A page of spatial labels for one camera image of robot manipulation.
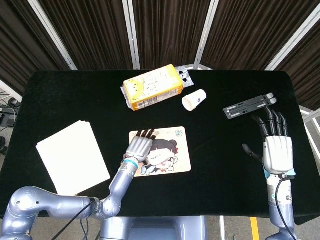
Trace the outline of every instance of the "yellow box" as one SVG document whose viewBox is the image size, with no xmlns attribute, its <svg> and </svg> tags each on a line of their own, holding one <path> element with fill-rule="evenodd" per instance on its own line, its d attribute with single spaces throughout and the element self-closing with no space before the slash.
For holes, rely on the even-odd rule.
<svg viewBox="0 0 320 240">
<path fill-rule="evenodd" d="M 133 111 L 181 94 L 183 81 L 170 64 L 123 82 L 127 105 Z"/>
</svg>

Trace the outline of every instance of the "paper cup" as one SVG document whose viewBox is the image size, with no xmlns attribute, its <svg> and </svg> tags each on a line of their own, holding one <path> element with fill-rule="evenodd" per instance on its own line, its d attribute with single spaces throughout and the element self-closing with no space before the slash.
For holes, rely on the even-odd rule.
<svg viewBox="0 0 320 240">
<path fill-rule="evenodd" d="M 202 89 L 195 91 L 182 98 L 182 105 L 188 111 L 195 109 L 200 103 L 207 98 L 207 94 Z"/>
</svg>

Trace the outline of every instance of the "black curtain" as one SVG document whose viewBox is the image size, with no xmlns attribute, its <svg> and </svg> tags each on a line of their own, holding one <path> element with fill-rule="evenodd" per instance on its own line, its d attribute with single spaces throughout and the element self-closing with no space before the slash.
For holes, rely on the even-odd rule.
<svg viewBox="0 0 320 240">
<path fill-rule="evenodd" d="M 276 70 L 289 74 L 300 105 L 312 110 L 320 108 L 319 21 Z"/>
<path fill-rule="evenodd" d="M 0 1 L 0 80 L 23 95 L 38 70 L 68 70 L 26 0 Z"/>
<path fill-rule="evenodd" d="M 40 0 L 81 70 L 132 69 L 121 0 Z"/>
<path fill-rule="evenodd" d="M 210 0 L 133 0 L 141 69 L 195 62 Z"/>
<path fill-rule="evenodd" d="M 264 70 L 318 4 L 318 0 L 219 1 L 201 64 Z"/>
</svg>

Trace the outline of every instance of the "floor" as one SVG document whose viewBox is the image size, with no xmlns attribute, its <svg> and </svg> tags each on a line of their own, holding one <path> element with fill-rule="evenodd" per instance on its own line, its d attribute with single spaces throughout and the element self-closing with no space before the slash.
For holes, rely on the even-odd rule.
<svg viewBox="0 0 320 240">
<path fill-rule="evenodd" d="M 310 127 L 310 132 L 315 133 L 316 129 Z M 0 132 L 0 136 L 5 137 L 6 146 L 9 145 L 13 129 L 6 128 Z M 320 137 L 315 139 L 317 146 L 320 146 Z M 0 154 L 0 169 L 2 168 L 5 156 Z M 221 240 L 220 217 L 207 216 L 207 233 L 209 240 Z M 260 239 L 277 233 L 277 228 L 270 223 L 267 218 L 258 218 L 258 230 Z M 58 220 L 49 217 L 39 217 L 32 229 L 32 237 L 34 240 L 51 239 L 58 231 L 60 231 L 68 220 Z M 225 216 L 225 239 L 226 240 L 251 240 L 253 239 L 250 217 Z M 100 222 L 95 219 L 89 219 L 89 240 L 95 240 L 100 230 Z M 309 221 L 301 226 L 296 226 L 297 235 L 301 240 L 315 240 L 320 237 L 320 217 Z M 60 240 L 82 240 L 84 234 L 81 229 L 80 221 L 75 220 L 59 237 Z"/>
</svg>

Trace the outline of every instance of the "white frame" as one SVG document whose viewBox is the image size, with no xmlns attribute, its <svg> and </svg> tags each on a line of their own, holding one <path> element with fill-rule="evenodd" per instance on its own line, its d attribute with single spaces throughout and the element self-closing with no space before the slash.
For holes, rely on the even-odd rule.
<svg viewBox="0 0 320 240">
<path fill-rule="evenodd" d="M 133 69 L 140 70 L 140 58 L 139 58 L 134 6 L 132 3 L 132 0 L 122 0 L 122 5 L 123 5 L 126 30 L 128 33 L 129 45 L 131 50 Z"/>
<path fill-rule="evenodd" d="M 304 36 L 312 29 L 312 27 L 320 19 L 320 4 L 313 10 L 308 18 L 302 23 L 298 30 L 292 35 L 288 42 L 275 55 L 272 61 L 265 68 L 265 71 L 275 70 L 280 63 L 289 55 L 295 46 L 304 38 Z"/>
<path fill-rule="evenodd" d="M 200 62 L 202 59 L 202 55 L 204 54 L 204 49 L 207 44 L 208 36 L 211 30 L 212 23 L 214 21 L 216 11 L 218 8 L 219 0 L 211 0 L 208 13 L 206 15 L 206 19 L 204 22 L 203 30 L 202 30 L 202 35 L 200 39 L 200 43 L 198 46 L 198 50 L 196 52 L 194 64 L 193 64 L 193 69 L 197 70 L 200 66 Z"/>
<path fill-rule="evenodd" d="M 13 98 L 18 100 L 20 103 L 22 102 L 22 96 L 9 87 L 4 81 L 0 80 L 0 88 L 3 89 L 7 94 L 10 94 Z"/>
<path fill-rule="evenodd" d="M 313 154 L 315 156 L 315 160 L 317 162 L 317 166 L 320 166 L 320 152 L 319 152 L 319 149 L 307 127 L 307 123 L 312 121 L 312 124 L 314 125 L 315 129 L 316 129 L 316 133 L 320 136 L 320 125 L 319 123 L 317 122 L 317 117 L 320 117 L 320 108 L 316 111 L 312 111 L 312 110 L 309 110 L 305 107 L 303 107 L 305 110 L 302 110 L 301 109 L 302 107 L 300 106 L 300 112 L 302 115 L 302 119 L 303 119 L 303 122 L 304 122 L 304 128 L 305 128 L 305 131 L 306 131 L 306 134 L 308 136 L 308 139 L 309 139 L 309 142 L 310 142 L 310 146 L 311 146 L 311 149 L 313 151 Z"/>
<path fill-rule="evenodd" d="M 63 59 L 65 60 L 66 64 L 69 66 L 71 70 L 78 70 L 74 61 L 72 60 L 71 56 L 67 48 L 65 47 L 64 43 L 60 39 L 56 29 L 52 25 L 51 21 L 49 20 L 47 14 L 45 13 L 44 9 L 38 2 L 38 0 L 27 0 L 30 6 L 32 7 L 34 13 L 39 18 L 40 22 L 44 26 L 45 30 L 51 37 L 52 41 L 54 42 L 55 46 L 59 50 L 60 54 L 62 55 Z"/>
</svg>

